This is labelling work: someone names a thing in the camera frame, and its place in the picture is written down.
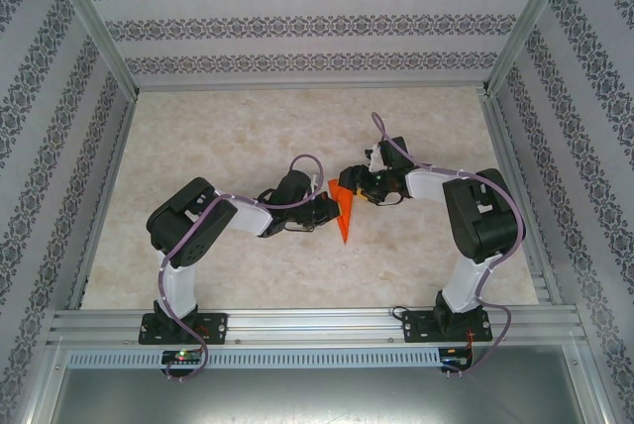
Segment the orange paper sheet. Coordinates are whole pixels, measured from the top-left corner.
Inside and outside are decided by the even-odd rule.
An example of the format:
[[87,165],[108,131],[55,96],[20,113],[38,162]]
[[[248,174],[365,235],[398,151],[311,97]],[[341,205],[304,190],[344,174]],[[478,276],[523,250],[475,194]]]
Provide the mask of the orange paper sheet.
[[335,178],[328,181],[328,187],[331,198],[336,201],[339,206],[340,215],[337,218],[337,222],[343,243],[347,244],[350,234],[355,193],[342,187]]

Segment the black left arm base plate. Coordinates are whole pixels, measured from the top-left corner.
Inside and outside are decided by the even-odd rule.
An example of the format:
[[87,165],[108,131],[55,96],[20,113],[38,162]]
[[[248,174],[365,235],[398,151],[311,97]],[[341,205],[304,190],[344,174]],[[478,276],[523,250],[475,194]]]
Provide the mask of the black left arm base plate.
[[[200,336],[207,345],[224,345],[228,316],[224,313],[202,313],[184,317],[182,321]],[[196,345],[195,337],[183,330],[172,319],[156,313],[143,316],[138,342],[141,345]]]

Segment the aluminium table side rail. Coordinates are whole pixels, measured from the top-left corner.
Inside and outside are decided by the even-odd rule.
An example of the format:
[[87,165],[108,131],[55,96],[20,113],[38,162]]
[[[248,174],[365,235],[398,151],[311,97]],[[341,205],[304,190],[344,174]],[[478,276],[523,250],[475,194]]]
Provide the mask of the aluminium table side rail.
[[100,183],[99,195],[95,202],[93,216],[89,223],[89,228],[83,247],[79,256],[76,274],[70,288],[64,308],[66,310],[77,310],[81,307],[85,294],[85,287],[89,280],[92,264],[98,249],[100,236],[105,223],[109,202],[116,183],[117,174],[122,161],[126,142],[132,126],[137,100],[130,100],[120,119],[116,136],[113,140],[108,162],[104,169],[104,175]]
[[565,300],[557,286],[511,138],[499,106],[494,98],[485,94],[480,94],[478,98],[499,169],[523,215],[524,224],[527,228],[523,242],[523,254],[532,276],[538,301],[544,305],[563,305]]

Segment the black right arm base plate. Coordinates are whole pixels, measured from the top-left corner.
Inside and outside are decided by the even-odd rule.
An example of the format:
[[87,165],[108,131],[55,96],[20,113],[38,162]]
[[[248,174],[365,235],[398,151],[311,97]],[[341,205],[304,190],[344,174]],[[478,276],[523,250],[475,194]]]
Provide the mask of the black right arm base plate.
[[402,325],[406,343],[458,343],[469,338],[488,343],[493,339],[488,314],[482,308],[445,315],[437,310],[405,311]]

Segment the aluminium mounting rail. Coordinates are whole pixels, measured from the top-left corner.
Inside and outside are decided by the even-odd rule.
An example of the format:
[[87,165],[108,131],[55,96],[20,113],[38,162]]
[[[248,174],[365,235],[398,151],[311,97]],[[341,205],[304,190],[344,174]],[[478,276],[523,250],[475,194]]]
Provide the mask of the aluminium mounting rail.
[[[572,305],[512,306],[506,346],[587,342]],[[403,325],[388,308],[227,310],[227,348],[354,348],[404,344]],[[133,348],[143,310],[66,310],[53,316],[48,346]]]

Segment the grey metal shelf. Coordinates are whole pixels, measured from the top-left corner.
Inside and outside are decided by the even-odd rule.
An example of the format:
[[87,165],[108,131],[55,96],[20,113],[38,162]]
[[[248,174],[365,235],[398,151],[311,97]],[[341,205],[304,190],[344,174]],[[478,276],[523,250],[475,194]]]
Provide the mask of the grey metal shelf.
[[434,368],[226,369],[172,383],[127,351],[53,350],[20,424],[618,424],[583,346],[498,350]]

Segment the aluminium frame post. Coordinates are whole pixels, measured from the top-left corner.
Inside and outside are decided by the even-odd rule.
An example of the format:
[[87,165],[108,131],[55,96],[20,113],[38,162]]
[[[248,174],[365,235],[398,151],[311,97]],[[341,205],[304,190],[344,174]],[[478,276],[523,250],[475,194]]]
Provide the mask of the aluminium frame post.
[[139,87],[120,54],[92,0],[69,0],[83,27],[103,55],[105,62],[128,100],[136,101]]
[[490,97],[495,94],[513,62],[519,56],[526,39],[534,29],[549,0],[528,0],[520,16],[512,28],[508,40],[504,44],[492,70],[482,89],[478,92],[481,96]]

